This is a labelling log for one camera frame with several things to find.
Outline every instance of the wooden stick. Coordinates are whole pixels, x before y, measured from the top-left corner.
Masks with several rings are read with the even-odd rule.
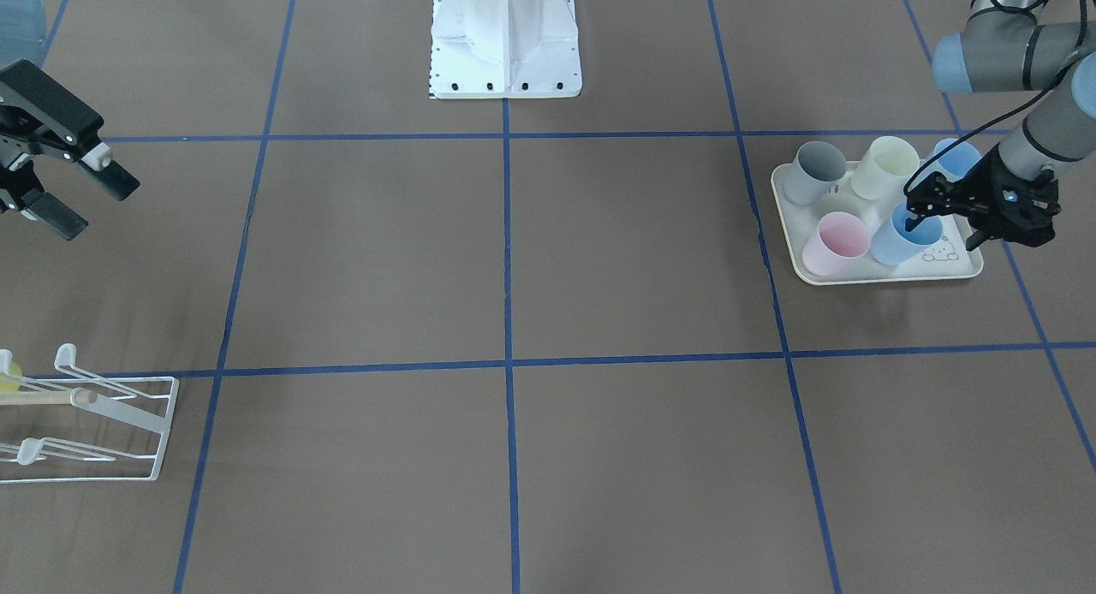
[[[0,405],[69,405],[72,391],[16,391],[0,393]],[[94,403],[99,393],[78,390],[77,403]]]

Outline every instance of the white tray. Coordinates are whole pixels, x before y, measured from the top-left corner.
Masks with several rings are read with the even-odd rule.
[[[784,176],[791,164],[780,164],[773,170],[773,194],[776,208],[780,213],[784,238],[788,242],[791,266],[800,279],[813,286],[840,286],[844,284],[874,284],[884,282],[924,282],[938,279],[969,279],[982,273],[985,265],[982,251],[967,252],[964,242],[971,235],[970,225],[960,216],[944,216],[944,238],[935,245],[925,248],[923,254],[915,255],[898,266],[887,266],[877,262],[871,254],[865,254],[838,271],[836,275],[822,277],[807,271],[801,253],[822,216],[831,212],[853,213],[875,233],[876,229],[890,218],[894,205],[904,203],[905,195],[895,190],[879,201],[865,201],[853,193],[849,175],[859,162],[848,162],[848,170],[833,187],[815,203],[802,207],[784,195]]]

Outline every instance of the paper cup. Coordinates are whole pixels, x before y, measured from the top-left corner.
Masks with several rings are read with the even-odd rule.
[[[826,213],[803,247],[803,266],[814,275],[833,275],[868,252],[871,233],[852,213]]]
[[[955,142],[956,140],[958,139],[944,138],[944,140],[936,142],[936,147],[933,149],[933,156],[939,153],[940,150],[951,147],[951,142]],[[928,164],[928,168],[926,168],[924,172],[921,172],[921,175],[917,176],[917,180],[914,181],[913,184],[916,185],[925,181],[928,175],[934,172],[943,173],[944,178],[947,178],[948,181],[959,181],[963,176],[967,176],[967,173],[969,173],[970,170],[974,168],[974,164],[978,164],[981,159],[981,150],[978,150],[978,148],[971,145],[971,142],[959,142],[955,149],[948,150],[948,152],[944,153],[939,160]]]
[[[905,218],[913,214],[905,205],[897,205],[876,235],[871,238],[871,258],[881,264],[898,266],[925,251],[944,236],[944,222],[939,216],[932,216],[917,225],[913,232],[905,231]]]
[[[784,195],[796,205],[810,205],[845,176],[846,165],[845,153],[830,142],[807,142],[784,180]]]
[[[918,168],[921,157],[913,146],[895,135],[884,135],[871,144],[853,170],[853,192],[866,201],[878,201],[905,185]]]

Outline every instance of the pink cup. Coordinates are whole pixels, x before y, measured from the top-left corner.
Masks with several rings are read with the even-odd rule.
[[[868,253],[871,233],[852,213],[826,213],[803,247],[803,266],[814,275],[833,275]]]

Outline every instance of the grid line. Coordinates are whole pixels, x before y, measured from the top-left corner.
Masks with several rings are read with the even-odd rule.
[[[510,472],[510,579],[513,594],[522,592],[521,519],[517,495],[517,411],[514,401],[513,215],[511,212],[510,100],[502,100],[503,302],[506,375],[506,455]]]
[[[62,18],[68,8],[69,0],[61,0],[60,8],[58,9],[57,18],[55,18],[54,24],[52,25],[49,35],[46,41],[46,53],[48,56],[49,49],[55,41],[55,37],[60,27]],[[1047,353],[1048,359],[1051,364],[1052,370],[1054,373],[1055,379],[1064,396],[1065,402],[1073,415],[1074,422],[1077,425],[1078,433],[1088,450],[1088,456],[1093,462],[1094,469],[1096,469],[1096,456],[1093,454],[1093,448],[1088,442],[1087,435],[1085,434],[1084,427],[1080,422],[1076,414],[1075,407],[1073,405],[1072,398],[1065,386],[1064,380],[1061,377],[1061,373],[1058,368],[1057,361],[1053,356],[1053,351],[1055,350],[1093,350],[1096,349],[1096,342],[1049,342],[1046,334],[1042,331],[1041,324],[1036,313],[1035,307],[1030,301],[1029,294],[1023,282],[1023,276],[1020,275],[1019,269],[1013,259],[1012,252],[1007,245],[1005,245],[1006,254],[1012,264],[1015,277],[1017,278],[1018,286],[1020,287],[1025,300],[1028,305],[1029,312],[1032,318],[1032,322],[1036,324],[1037,332],[1039,333],[1039,343],[1017,343],[1017,344],[974,344],[974,345],[959,345],[959,346],[924,346],[924,347],[895,347],[895,349],[852,349],[852,350],[831,350],[831,351],[791,351],[788,347],[787,335],[784,329],[783,316],[779,308],[779,299],[776,289],[775,278],[773,275],[772,266],[769,263],[767,247],[765,243],[764,231],[762,228],[761,216],[757,209],[756,196],[753,189],[749,160],[746,156],[745,146],[743,142],[744,138],[747,137],[765,137],[765,135],[950,135],[954,133],[962,133],[958,122],[958,117],[955,114],[954,107],[951,106],[950,100],[945,94],[943,99],[948,107],[948,112],[955,122],[955,130],[935,130],[935,129],[909,129],[909,130],[743,130],[740,128],[740,122],[738,118],[738,111],[733,94],[733,88],[731,83],[729,67],[726,60],[726,55],[723,50],[721,34],[718,25],[718,19],[716,15],[715,0],[708,0],[709,13],[711,15],[712,28],[715,30],[717,49],[720,56],[720,62],[722,65],[722,71],[724,76],[724,83],[728,91],[728,100],[731,107],[732,122],[734,123],[733,130],[604,130],[604,133],[532,133],[532,134],[512,134],[510,132],[510,106],[507,100],[503,101],[503,133],[502,134],[343,134],[343,135],[272,135],[271,126],[273,121],[274,106],[277,99],[278,83],[281,80],[282,68],[285,62],[286,48],[288,45],[289,33],[292,27],[292,21],[294,15],[296,0],[289,0],[288,9],[286,13],[286,21],[283,28],[282,46],[278,53],[278,62],[275,68],[274,80],[271,88],[270,102],[267,105],[266,123],[262,135],[180,135],[179,137],[114,137],[105,138],[109,142],[261,142],[259,156],[256,158],[256,167],[254,179],[252,182],[252,192],[249,197],[249,205],[247,215],[244,218],[243,231],[241,233],[240,250],[237,259],[237,270],[233,277],[232,290],[230,294],[229,309],[226,313],[226,329],[225,335],[222,338],[221,349],[218,352],[218,361],[216,369],[194,369],[194,370],[179,370],[171,372],[170,374],[182,378],[213,378],[214,379],[214,392],[210,396],[209,410],[206,418],[206,426],[203,436],[202,449],[199,454],[199,465],[198,470],[195,475],[194,491],[192,493],[192,501],[190,513],[187,516],[186,530],[184,534],[183,545],[180,551],[180,563],[176,571],[175,578],[175,594],[180,594],[183,585],[183,578],[185,574],[186,559],[189,555],[189,548],[191,542],[191,536],[193,534],[194,519],[196,517],[197,501],[201,493],[202,478],[204,473],[205,457],[208,454],[209,441],[213,430],[213,423],[216,414],[216,398],[219,392],[221,380],[228,377],[247,377],[247,376],[283,376],[283,375],[308,375],[308,374],[351,374],[351,373],[400,373],[400,372],[420,372],[420,370],[439,370],[439,369],[472,369],[472,368],[504,368],[506,372],[506,405],[507,405],[507,438],[509,438],[509,457],[510,457],[510,484],[511,484],[511,542],[512,542],[512,586],[514,594],[520,594],[521,582],[520,582],[520,548],[518,548],[518,512],[517,512],[517,478],[516,478],[516,442],[515,442],[515,427],[514,427],[514,386],[513,386],[513,370],[516,367],[534,367],[534,366],[568,366],[568,365],[619,365],[619,364],[660,364],[660,363],[697,363],[697,362],[709,362],[709,361],[756,361],[756,359],[780,359],[783,358],[786,364],[788,379],[790,388],[792,391],[794,403],[796,405],[796,414],[799,422],[801,441],[803,443],[804,456],[808,461],[808,469],[811,476],[812,490],[815,496],[815,504],[819,511],[820,525],[823,530],[823,538],[826,546],[827,560],[830,562],[831,578],[833,579],[833,585],[835,593],[841,593],[840,579],[837,576],[837,569],[834,559],[832,542],[830,540],[829,528],[825,522],[824,505],[822,504],[822,498],[820,488],[818,484],[817,472],[814,470],[813,456],[810,449],[810,442],[807,435],[806,421],[802,412],[802,405],[799,399],[798,387],[795,378],[795,370],[792,362],[797,358],[815,358],[815,357],[857,357],[857,356],[909,356],[909,355],[926,355],[926,354],[951,354],[951,353],[980,353],[980,352],[1013,352],[1013,351],[1044,351]],[[916,16],[912,5],[910,5],[909,0],[903,0],[906,5],[907,12],[910,14],[911,21],[917,33],[918,41],[921,42],[923,50],[925,50],[926,56],[931,57],[927,50],[927,45],[925,44],[924,36],[921,33],[920,24],[917,24]],[[990,135],[1003,135],[1007,134],[1007,130],[987,130]],[[780,333],[781,351],[780,352],[745,352],[745,353],[716,353],[716,354],[676,354],[676,355],[640,355],[640,356],[603,356],[603,357],[567,357],[567,358],[522,358],[515,359],[513,357],[513,343],[512,343],[512,282],[511,282],[511,169],[510,169],[510,148],[512,139],[580,139],[580,138],[681,138],[681,137],[723,137],[723,138],[735,138],[739,145],[740,156],[742,158],[743,170],[746,178],[747,192],[751,199],[751,208],[754,212],[755,219],[758,227],[758,243],[761,247],[761,252],[765,263],[766,271],[768,272],[769,285],[772,288],[773,304],[775,320],[777,323],[778,332]],[[468,362],[434,362],[434,363],[408,363],[408,364],[369,364],[369,365],[339,365],[339,366],[313,366],[313,367],[277,367],[277,368],[239,368],[231,369],[226,367],[227,352],[231,338],[231,324],[232,318],[235,316],[236,304],[238,302],[239,286],[242,279],[243,262],[247,255],[248,236],[250,230],[251,218],[254,212],[254,201],[259,191],[259,185],[262,178],[263,163],[265,161],[266,148],[270,142],[284,142],[284,141],[373,141],[373,140],[464,140],[464,139],[501,139],[503,140],[503,161],[504,161],[504,228],[505,228],[505,358],[504,359],[489,359],[489,361],[468,361]],[[112,376],[123,376],[123,374],[116,374]]]
[[[925,36],[921,31],[921,24],[917,22],[917,15],[914,12],[913,7],[910,5],[910,0],[902,1],[905,2],[905,8],[910,13],[910,21],[913,23],[914,32],[916,32],[917,39],[921,42],[922,48],[924,48],[925,58],[928,60],[928,65],[932,65],[933,56],[932,53],[928,52],[927,45],[925,45]],[[945,93],[941,93],[940,95],[943,95],[944,102],[948,107],[948,112],[951,113],[952,119],[955,121],[956,134],[962,135],[962,126],[959,125],[959,118],[956,117],[955,110],[951,107],[951,100],[949,100]],[[1047,363],[1050,365],[1050,369],[1054,376],[1054,381],[1058,384],[1058,389],[1062,393],[1062,399],[1065,401],[1065,408],[1070,413],[1070,418],[1073,420],[1073,425],[1076,427],[1081,445],[1088,457],[1088,464],[1092,466],[1093,472],[1096,472],[1096,452],[1093,450],[1092,441],[1088,438],[1084,423],[1081,421],[1081,415],[1077,413],[1076,405],[1073,402],[1073,396],[1070,395],[1070,389],[1065,384],[1065,378],[1062,377],[1061,369],[1058,367],[1058,359],[1054,357],[1054,349],[1049,345],[1047,333],[1043,331],[1042,322],[1039,320],[1039,313],[1035,309],[1035,304],[1031,301],[1031,295],[1028,293],[1027,285],[1024,282],[1024,275],[1020,273],[1020,267],[1013,255],[1012,247],[1009,247],[1005,240],[1001,241],[1001,247],[1005,251],[1005,255],[1008,259],[1008,266],[1012,269],[1013,277],[1016,279],[1016,286],[1019,288],[1020,294],[1024,297],[1024,304],[1027,306],[1028,313],[1031,318],[1031,324],[1035,325],[1036,333],[1039,335],[1039,342],[1042,346],[1042,351],[1047,355]]]
[[[191,501],[186,514],[186,525],[183,530],[183,541],[179,551],[179,564],[175,569],[174,594],[182,594],[183,582],[186,578],[186,564],[190,559],[191,542],[194,535],[194,525],[197,521],[198,502],[202,498],[202,484],[205,478],[206,458],[209,454],[209,444],[213,438],[213,427],[217,415],[217,401],[220,396],[220,387],[224,381],[225,363],[228,358],[228,347],[232,338],[232,322],[236,316],[236,306],[239,301],[240,284],[243,279],[243,265],[248,255],[248,238],[251,232],[251,219],[255,213],[255,198],[259,195],[259,185],[262,183],[263,164],[266,160],[266,148],[270,144],[271,126],[274,122],[274,110],[277,105],[278,87],[282,80],[282,68],[285,66],[286,52],[289,47],[289,33],[293,28],[293,15],[296,10],[297,0],[289,0],[285,14],[285,24],[282,28],[282,43],[278,48],[277,64],[274,67],[274,80],[271,82],[270,100],[266,105],[266,121],[263,125],[263,140],[259,146],[259,156],[255,158],[255,173],[251,181],[251,195],[248,198],[247,214],[243,218],[243,231],[240,235],[240,248],[236,259],[236,273],[232,277],[232,289],[229,294],[228,310],[225,313],[225,333],[217,355],[217,368],[214,374],[213,388],[209,395],[209,407],[206,412],[205,429],[202,434],[202,448],[198,452],[197,466],[194,472],[194,487],[191,491]]]
[[[961,130],[967,134],[970,130]],[[585,133],[512,133],[513,140],[583,138],[737,138],[786,137],[787,135],[951,135],[955,129],[817,129],[817,130],[586,130]],[[1008,130],[984,130],[983,135],[1006,135]],[[380,140],[502,140],[501,133],[409,133],[409,134],[309,134],[309,135],[113,135],[105,142],[331,142]]]
[[[61,21],[65,18],[65,12],[68,9],[69,0],[61,0],[61,4],[57,8],[57,16],[54,18],[54,24],[49,27],[49,35],[46,36],[45,44],[45,57],[49,57],[49,50],[54,47],[54,39],[57,37],[57,32],[61,28]]]
[[[746,192],[750,196],[750,207],[753,212],[754,220],[757,224],[757,243],[761,248],[762,262],[768,275],[768,285],[773,295],[773,315],[776,320],[777,332],[780,335],[780,350],[784,358],[784,367],[788,374],[788,385],[791,390],[791,402],[796,410],[796,422],[799,425],[799,439],[802,443],[803,458],[807,462],[807,473],[811,482],[811,492],[814,495],[814,510],[818,513],[819,529],[822,535],[822,544],[825,548],[826,564],[830,569],[830,580],[834,594],[842,594],[841,576],[837,572],[837,560],[833,550],[833,541],[830,537],[830,525],[826,519],[825,501],[822,498],[822,489],[819,484],[818,470],[814,465],[814,450],[811,449],[810,434],[807,430],[807,419],[803,413],[802,401],[799,396],[799,384],[796,380],[795,364],[788,347],[788,334],[784,327],[784,315],[780,310],[780,297],[776,289],[776,278],[773,274],[773,265],[769,262],[768,247],[765,243],[765,228],[762,224],[761,210],[757,207],[757,195],[753,185],[753,178],[750,172],[750,157],[746,152],[745,140],[741,135],[741,124],[739,121],[738,104],[734,99],[734,87],[731,83],[731,72],[727,64],[727,53],[723,48],[723,36],[719,28],[719,18],[716,13],[716,0],[708,0],[708,13],[711,16],[711,28],[716,36],[716,48],[719,53],[719,64],[723,71],[723,83],[727,88],[727,100],[731,110],[731,122],[737,133],[735,140],[739,146],[739,157],[742,160],[742,172],[745,178]]]
[[[893,346],[876,349],[837,349],[789,351],[788,356],[798,358],[860,358],[869,356],[925,356],[938,354],[978,354],[997,352],[1043,351],[1087,351],[1096,350],[1096,342],[1041,342],[1012,344],[960,344],[950,346]],[[772,361],[784,357],[783,351],[756,351],[734,353],[697,354],[652,354],[615,356],[574,356],[547,358],[515,358],[514,368],[523,367],[583,367],[596,365],[657,365],[667,363],[706,363],[723,361]],[[438,361],[425,363],[365,363],[345,365],[313,365],[298,367],[238,367],[217,369],[168,369],[153,372],[111,372],[107,378],[134,378],[146,376],[175,376],[176,378],[253,378],[278,376],[311,376],[338,374],[398,374],[408,372],[439,372],[459,369],[504,369],[505,359]],[[64,376],[35,376],[42,380],[62,379]]]

